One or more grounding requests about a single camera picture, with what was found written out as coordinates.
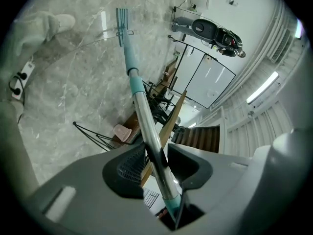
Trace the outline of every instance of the marble floor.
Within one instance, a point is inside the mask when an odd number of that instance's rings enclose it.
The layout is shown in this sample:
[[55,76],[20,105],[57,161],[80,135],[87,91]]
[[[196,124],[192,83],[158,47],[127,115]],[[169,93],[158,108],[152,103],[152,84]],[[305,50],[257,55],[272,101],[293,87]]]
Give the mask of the marble floor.
[[172,7],[183,0],[31,0],[21,17],[37,11],[71,14],[76,24],[34,55],[35,71],[25,88],[19,127],[40,184],[71,162],[103,152],[72,125],[113,136],[113,127],[132,112],[115,9],[131,9],[131,37],[144,81],[157,82],[173,60]]

